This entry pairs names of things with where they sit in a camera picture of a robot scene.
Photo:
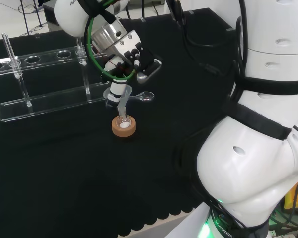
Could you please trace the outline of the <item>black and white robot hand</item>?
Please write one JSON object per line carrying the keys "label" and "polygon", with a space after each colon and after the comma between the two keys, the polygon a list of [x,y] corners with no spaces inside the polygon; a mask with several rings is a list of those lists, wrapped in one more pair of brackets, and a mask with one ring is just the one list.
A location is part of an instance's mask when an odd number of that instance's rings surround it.
{"label": "black and white robot hand", "polygon": [[136,79],[138,84],[147,83],[160,70],[162,61],[146,48],[136,33],[131,31],[112,44],[106,53],[111,53],[104,70],[112,75],[106,104],[119,104],[127,88],[127,82]]}

